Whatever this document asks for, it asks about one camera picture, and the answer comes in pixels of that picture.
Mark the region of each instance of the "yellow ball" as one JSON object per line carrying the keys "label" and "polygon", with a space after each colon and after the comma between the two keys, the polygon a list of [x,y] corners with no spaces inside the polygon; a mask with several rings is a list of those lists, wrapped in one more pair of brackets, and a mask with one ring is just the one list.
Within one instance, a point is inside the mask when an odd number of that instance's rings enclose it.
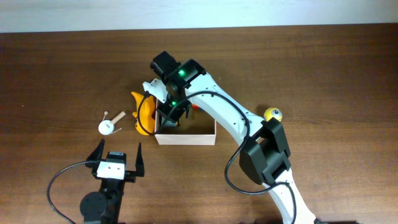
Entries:
{"label": "yellow ball", "polygon": [[268,108],[264,113],[264,119],[269,121],[271,118],[276,118],[278,121],[282,121],[282,112],[278,108]]}

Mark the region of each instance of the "small toy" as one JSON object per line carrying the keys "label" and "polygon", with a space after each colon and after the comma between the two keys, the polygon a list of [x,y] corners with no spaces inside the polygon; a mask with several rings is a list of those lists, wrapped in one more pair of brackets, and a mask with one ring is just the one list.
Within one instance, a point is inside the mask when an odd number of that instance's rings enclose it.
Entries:
{"label": "small toy", "polygon": [[[137,111],[138,111],[138,107],[144,96],[134,91],[132,91],[131,94],[136,99]],[[144,100],[139,112],[139,120],[142,126],[151,133],[155,131],[155,119],[152,117],[155,110],[156,110],[156,105],[154,97],[150,96]],[[132,115],[135,118],[137,118],[137,111],[132,112]],[[144,130],[142,130],[141,126],[138,124],[138,120],[136,120],[136,129],[140,134],[148,135]]]}
{"label": "small toy", "polygon": [[126,113],[124,111],[122,111],[115,118],[113,118],[112,121],[110,121],[110,120],[104,120],[105,116],[107,114],[108,114],[108,112],[105,111],[104,118],[102,119],[102,122],[100,122],[100,124],[98,125],[98,131],[99,131],[99,133],[101,133],[103,135],[113,134],[116,131],[121,130],[122,128],[119,128],[118,130],[113,131],[114,125],[116,124],[116,122],[118,122],[120,119],[122,119],[122,117],[124,117],[124,115],[126,115]]}
{"label": "small toy", "polygon": [[278,121],[282,121],[282,112],[278,108],[268,108],[264,113],[264,119],[269,121],[271,118],[276,118]]}

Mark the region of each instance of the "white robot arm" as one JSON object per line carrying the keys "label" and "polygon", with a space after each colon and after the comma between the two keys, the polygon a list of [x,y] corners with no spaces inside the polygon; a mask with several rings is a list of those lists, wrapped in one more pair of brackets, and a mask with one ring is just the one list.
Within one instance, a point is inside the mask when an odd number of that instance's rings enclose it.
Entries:
{"label": "white robot arm", "polygon": [[[180,63],[177,63],[174,58],[172,58],[167,52],[163,52],[156,58],[154,58],[154,61],[151,64],[151,68],[162,78],[162,81],[155,79],[151,83],[145,82],[143,85],[145,91],[148,91],[151,95],[154,95],[160,101],[163,101],[164,105],[166,105],[160,109],[161,114],[168,114],[167,112],[170,111],[170,108],[172,108],[171,101],[178,101],[181,99],[181,96],[190,96],[194,93],[198,93],[199,91],[216,92],[231,100],[245,114],[245,116],[249,120],[250,125],[249,135],[251,138],[256,138],[255,140],[257,140],[259,132],[261,132],[264,124],[266,123],[264,121],[264,118],[255,115],[254,113],[248,111],[246,108],[241,106],[238,102],[236,102],[225,91],[223,91],[216,84],[214,79],[212,79],[211,75],[207,73],[204,68],[202,68],[195,61],[189,60],[181,65]],[[217,122],[219,122],[220,125],[222,125],[232,135],[232,137],[234,137],[238,145],[242,144],[244,137],[247,134],[247,126],[245,124],[245,120],[243,119],[241,114],[238,113],[238,111],[233,108],[233,106],[231,106],[227,101],[220,97],[212,96],[211,94],[199,94],[189,98],[189,101],[193,104],[198,105],[201,109],[206,111],[208,114],[210,114],[210,116],[217,120]],[[176,112],[176,115],[174,117],[171,116],[170,118],[179,118],[179,116],[182,115],[182,112]],[[285,152],[282,152],[282,155],[285,157],[284,161],[286,162],[287,156],[285,156]],[[252,156],[252,159],[253,158],[264,158],[265,160],[267,160],[271,157],[269,157],[268,155],[257,157],[255,155]],[[269,187],[268,184],[271,185],[278,182],[288,182],[293,190],[296,201],[297,216],[295,223],[314,224],[317,221],[316,217],[307,208],[306,204],[303,201],[303,198],[299,193],[299,190],[294,183],[290,163],[287,169],[283,169],[283,166],[281,167],[282,170],[278,168],[272,173],[272,183],[266,181],[270,178],[267,179],[266,177],[262,176],[265,172],[260,172],[260,177],[255,182],[257,184],[264,185],[265,188]],[[289,189],[285,185],[280,185],[269,192],[282,214],[283,223],[292,223],[294,219],[294,203],[292,201],[292,196],[289,192]]]}

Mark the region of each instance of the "wooden table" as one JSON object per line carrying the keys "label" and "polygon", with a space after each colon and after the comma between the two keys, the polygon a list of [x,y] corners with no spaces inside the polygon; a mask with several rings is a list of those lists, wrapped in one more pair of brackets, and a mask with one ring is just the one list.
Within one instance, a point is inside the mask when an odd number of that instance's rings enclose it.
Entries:
{"label": "wooden table", "polygon": [[[224,166],[237,148],[218,126],[215,146],[159,146],[134,127],[130,91],[155,78],[163,50],[194,58],[247,109],[280,108],[294,178],[322,220],[398,219],[398,24],[0,34],[0,222],[66,223],[45,189],[103,138],[103,111],[127,111],[105,152],[142,143],[146,176],[126,184],[119,221],[275,223],[269,195],[232,190]],[[255,190],[236,162],[231,179]],[[78,167],[53,185],[56,206],[82,221],[80,200],[98,190]]]}

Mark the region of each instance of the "open box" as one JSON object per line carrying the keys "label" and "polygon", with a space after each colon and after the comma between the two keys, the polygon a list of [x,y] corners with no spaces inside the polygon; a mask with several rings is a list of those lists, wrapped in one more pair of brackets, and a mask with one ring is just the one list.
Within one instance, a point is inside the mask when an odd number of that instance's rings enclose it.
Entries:
{"label": "open box", "polygon": [[[155,131],[161,125],[160,114],[155,112]],[[181,117],[181,124],[176,128],[164,128],[155,138],[160,145],[215,145],[216,120],[201,110],[190,109],[189,117]]]}

